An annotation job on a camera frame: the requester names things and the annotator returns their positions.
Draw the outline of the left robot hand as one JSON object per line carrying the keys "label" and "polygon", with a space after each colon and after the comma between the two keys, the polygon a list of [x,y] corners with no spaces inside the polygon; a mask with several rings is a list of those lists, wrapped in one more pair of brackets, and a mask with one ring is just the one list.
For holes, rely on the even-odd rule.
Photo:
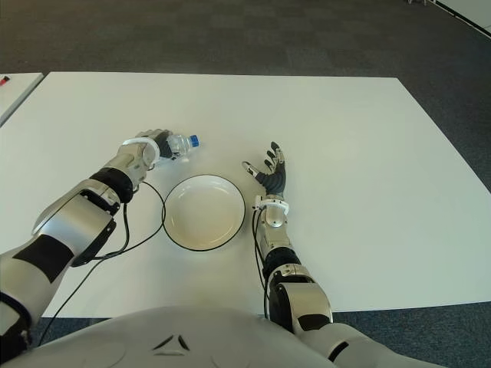
{"label": "left robot hand", "polygon": [[160,150],[160,157],[164,159],[175,160],[179,157],[177,148],[173,143],[175,134],[170,130],[146,130],[139,132],[137,138],[151,138],[156,142]]}

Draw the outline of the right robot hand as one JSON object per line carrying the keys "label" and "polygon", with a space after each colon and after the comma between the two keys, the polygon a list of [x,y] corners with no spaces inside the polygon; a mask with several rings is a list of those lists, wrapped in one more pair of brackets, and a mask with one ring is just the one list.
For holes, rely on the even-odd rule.
{"label": "right robot hand", "polygon": [[272,141],[266,154],[268,159],[264,160],[264,164],[269,172],[262,172],[247,161],[242,162],[242,168],[264,188],[266,195],[283,196],[287,176],[282,149]]}

